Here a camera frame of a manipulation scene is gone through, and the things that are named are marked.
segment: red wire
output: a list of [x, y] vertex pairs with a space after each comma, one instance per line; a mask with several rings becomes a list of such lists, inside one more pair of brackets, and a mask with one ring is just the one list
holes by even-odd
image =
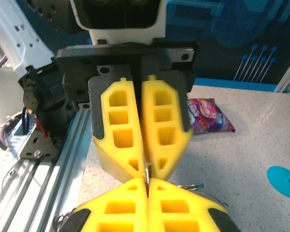
[[42, 131], [44, 138], [48, 138], [50, 136], [50, 133], [43, 128], [39, 119], [35, 118], [35, 123], [37, 124], [38, 128]]

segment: snack package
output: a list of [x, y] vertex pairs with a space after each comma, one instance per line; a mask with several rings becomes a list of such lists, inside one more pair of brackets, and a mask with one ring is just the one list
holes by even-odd
[[235, 128], [213, 98], [188, 99], [188, 114], [194, 133], [233, 131]]

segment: colorful wrapper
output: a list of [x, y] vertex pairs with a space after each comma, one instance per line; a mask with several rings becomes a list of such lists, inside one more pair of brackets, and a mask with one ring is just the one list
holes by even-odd
[[188, 99], [188, 114], [194, 133], [233, 131], [235, 128], [213, 98]]

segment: speckled countertop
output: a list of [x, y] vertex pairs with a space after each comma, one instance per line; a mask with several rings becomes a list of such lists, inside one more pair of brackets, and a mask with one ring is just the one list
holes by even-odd
[[[290, 199], [266, 178], [270, 166], [290, 169], [290, 95], [194, 86], [190, 98], [215, 98], [236, 132], [195, 135], [170, 178], [204, 183], [205, 192], [230, 205], [242, 232], [290, 232]], [[120, 182], [104, 172], [91, 143], [79, 203]]]

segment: yellow foam pad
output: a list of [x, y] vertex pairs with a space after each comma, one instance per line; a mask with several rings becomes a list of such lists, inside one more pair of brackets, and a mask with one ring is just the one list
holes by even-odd
[[132, 81], [121, 78], [101, 94], [104, 138], [94, 137], [101, 167], [121, 182], [145, 177], [143, 141]]
[[148, 199], [143, 178], [136, 178], [80, 205], [91, 211], [81, 232], [148, 232]]
[[149, 186], [149, 232], [220, 232], [208, 209], [226, 213], [221, 205], [163, 180]]
[[178, 92], [150, 76], [142, 84], [142, 130], [145, 153], [152, 165], [152, 177], [167, 179], [179, 163], [192, 130], [182, 124]]

